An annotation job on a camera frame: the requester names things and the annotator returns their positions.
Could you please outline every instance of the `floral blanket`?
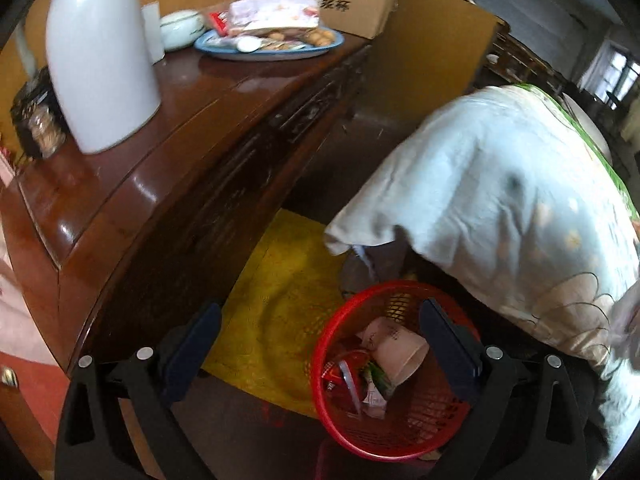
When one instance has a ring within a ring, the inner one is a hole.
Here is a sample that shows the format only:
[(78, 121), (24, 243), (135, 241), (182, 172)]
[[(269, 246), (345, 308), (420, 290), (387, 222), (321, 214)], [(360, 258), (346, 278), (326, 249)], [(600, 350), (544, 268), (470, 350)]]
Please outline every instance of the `floral blanket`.
[(459, 98), (387, 158), (328, 226), (326, 244), (341, 253), (400, 232), (492, 310), (587, 359), (602, 379), (603, 470), (640, 418), (640, 374), (609, 337), (639, 259), (636, 210), (592, 144), (535, 88)]

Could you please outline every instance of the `white ceramic jar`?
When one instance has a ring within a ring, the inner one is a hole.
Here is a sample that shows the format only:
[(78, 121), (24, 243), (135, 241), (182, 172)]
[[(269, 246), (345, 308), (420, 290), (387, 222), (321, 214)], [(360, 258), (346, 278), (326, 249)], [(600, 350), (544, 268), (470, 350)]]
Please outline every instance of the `white ceramic jar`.
[(204, 31), (204, 20), (197, 10), (178, 10), (160, 19), (160, 36), (168, 52), (192, 45)]

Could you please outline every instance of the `plastic wrapper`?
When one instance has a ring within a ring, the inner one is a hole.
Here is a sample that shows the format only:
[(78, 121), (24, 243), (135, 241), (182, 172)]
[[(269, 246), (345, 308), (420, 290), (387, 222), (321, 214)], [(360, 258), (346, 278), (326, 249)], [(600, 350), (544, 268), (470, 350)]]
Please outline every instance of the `plastic wrapper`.
[(385, 400), (391, 399), (396, 387), (393, 386), (387, 374), (385, 374), (384, 370), (380, 368), (378, 363), (375, 361), (369, 361), (369, 365), (367, 367), (371, 373), (371, 379), (376, 385), (377, 390)]
[(361, 376), (371, 357), (366, 350), (356, 349), (341, 353), (324, 366), (322, 378), (331, 402), (347, 413), (360, 415), (360, 403), (367, 395), (367, 386)]
[(224, 37), (227, 34), (227, 30), (226, 30), (226, 16), (227, 16), (227, 12), (226, 10), (220, 10), (217, 12), (209, 12), (208, 14), (209, 17), (209, 23), (211, 24), (212, 28), (216, 29), (216, 32), (218, 33), (219, 36)]
[(371, 376), (370, 367), (364, 369), (363, 377), (367, 383), (367, 396), (362, 401), (364, 405), (364, 412), (371, 418), (385, 418), (386, 399), (376, 388), (376, 383), (373, 381), (373, 377)]
[(314, 0), (238, 0), (229, 5), (226, 15), (230, 36), (264, 36), (274, 30), (295, 36), (319, 25), (320, 11)]
[(297, 40), (272, 40), (271, 38), (258, 38), (256, 36), (222, 36), (211, 37), (205, 44), (222, 48), (234, 48), (238, 52), (250, 53), (256, 50), (302, 50), (308, 47), (307, 43)]

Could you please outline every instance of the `blue plate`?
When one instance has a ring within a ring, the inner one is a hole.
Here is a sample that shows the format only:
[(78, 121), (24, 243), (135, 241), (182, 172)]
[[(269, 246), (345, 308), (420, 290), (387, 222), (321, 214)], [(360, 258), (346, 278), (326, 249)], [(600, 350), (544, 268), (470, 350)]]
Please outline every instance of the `blue plate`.
[(206, 44), (209, 38), (217, 38), (218, 33), (215, 30), (210, 30), (202, 36), (200, 36), (194, 43), (194, 47), (201, 52), (206, 52), (213, 57), (220, 59), (230, 59), (234, 61), (282, 61), (282, 60), (294, 60), (305, 59), (307, 57), (315, 57), (328, 52), (332, 48), (336, 48), (344, 43), (344, 37), (340, 32), (336, 30), (321, 27), (324, 30), (330, 30), (335, 34), (335, 41), (331, 45), (327, 46), (306, 46), (299, 50), (257, 50), (256, 52), (245, 53), (238, 52), (231, 47), (210, 46)]

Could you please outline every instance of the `plastic food bag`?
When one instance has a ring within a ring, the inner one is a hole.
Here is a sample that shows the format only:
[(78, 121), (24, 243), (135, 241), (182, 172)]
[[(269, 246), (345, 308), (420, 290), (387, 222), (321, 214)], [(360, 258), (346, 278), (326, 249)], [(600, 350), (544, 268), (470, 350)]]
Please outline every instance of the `plastic food bag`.
[(261, 36), (272, 30), (303, 34), (318, 27), (320, 11), (315, 0), (238, 0), (229, 5), (226, 29), (230, 36)]
[(382, 396), (371, 375), (371, 368), (364, 369), (363, 377), (367, 383), (367, 396), (362, 401), (364, 412), (371, 418), (385, 418), (386, 400)]

